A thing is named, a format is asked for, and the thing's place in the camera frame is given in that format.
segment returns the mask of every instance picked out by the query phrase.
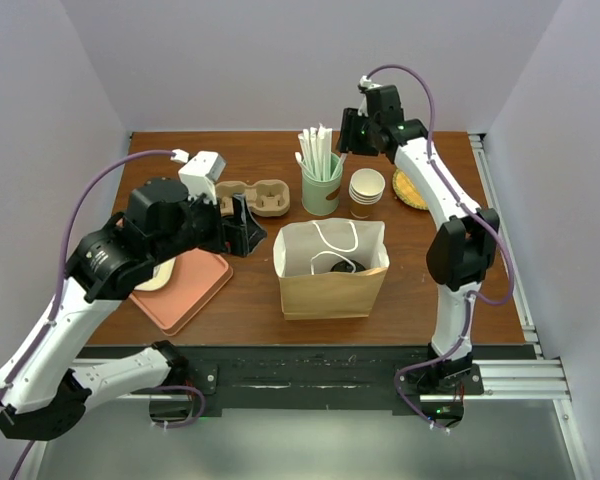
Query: cable clip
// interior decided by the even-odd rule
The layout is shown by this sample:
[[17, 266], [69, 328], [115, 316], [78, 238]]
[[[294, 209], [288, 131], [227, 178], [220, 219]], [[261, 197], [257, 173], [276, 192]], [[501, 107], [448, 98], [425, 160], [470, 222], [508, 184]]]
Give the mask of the cable clip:
[[187, 152], [185, 150], [181, 150], [179, 148], [176, 148], [171, 153], [171, 161], [172, 162], [182, 163], [182, 164], [186, 165], [187, 162], [190, 160], [190, 158], [191, 157], [189, 155], [189, 152]]
[[160, 422], [153, 422], [153, 421], [152, 421], [152, 422], [151, 422], [151, 425], [152, 425], [152, 426], [154, 426], [154, 427], [162, 427], [162, 429], [163, 429], [165, 432], [166, 432], [166, 431], [169, 429], [169, 427], [168, 427], [168, 425], [169, 425], [169, 422], [168, 422], [167, 420], [165, 420], [165, 421], [164, 421], [164, 422], [162, 422], [162, 423], [160, 423]]
[[380, 85], [379, 83], [373, 83], [373, 81], [366, 75], [363, 75], [360, 81], [358, 82], [358, 88], [363, 92], [369, 88], [378, 88], [381, 86], [382, 85]]
[[4, 381], [0, 381], [0, 390], [8, 390], [13, 387], [13, 382], [6, 383]]

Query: pink tray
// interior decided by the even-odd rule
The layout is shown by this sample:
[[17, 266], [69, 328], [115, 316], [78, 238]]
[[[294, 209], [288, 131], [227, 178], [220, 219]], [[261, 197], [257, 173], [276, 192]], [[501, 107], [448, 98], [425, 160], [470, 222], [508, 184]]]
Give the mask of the pink tray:
[[178, 333], [233, 276], [220, 256], [192, 250], [176, 258], [171, 278], [155, 292], [130, 297], [165, 335]]

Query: plastic tray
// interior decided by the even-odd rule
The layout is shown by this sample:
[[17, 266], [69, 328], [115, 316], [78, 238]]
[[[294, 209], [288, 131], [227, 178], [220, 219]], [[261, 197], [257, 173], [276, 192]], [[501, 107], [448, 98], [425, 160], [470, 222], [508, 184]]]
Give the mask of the plastic tray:
[[165, 335], [178, 333], [233, 276], [219, 255], [192, 250], [176, 259], [171, 279], [160, 290], [130, 297]]
[[259, 217], [279, 217], [289, 211], [289, 186], [282, 180], [260, 180], [253, 185], [244, 182], [220, 182], [216, 197], [220, 199], [222, 215], [233, 213], [231, 196], [244, 193], [249, 209]]

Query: green cup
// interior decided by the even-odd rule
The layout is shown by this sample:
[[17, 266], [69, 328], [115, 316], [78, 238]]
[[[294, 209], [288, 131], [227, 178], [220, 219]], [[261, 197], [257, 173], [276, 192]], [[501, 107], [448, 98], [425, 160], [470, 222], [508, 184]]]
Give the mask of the green cup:
[[[331, 154], [331, 171], [334, 171], [339, 160], [338, 155]], [[342, 170], [342, 166], [338, 167], [333, 180], [321, 182], [302, 169], [302, 206], [307, 212], [311, 215], [324, 217], [338, 208]]]

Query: paper bag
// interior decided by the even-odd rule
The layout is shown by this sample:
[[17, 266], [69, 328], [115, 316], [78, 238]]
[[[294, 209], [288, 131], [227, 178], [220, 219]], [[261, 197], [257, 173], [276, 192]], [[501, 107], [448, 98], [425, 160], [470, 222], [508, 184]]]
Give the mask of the paper bag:
[[[368, 317], [389, 267], [383, 242], [384, 222], [330, 218], [282, 227], [273, 263], [284, 318]], [[367, 270], [330, 272], [343, 259]]]

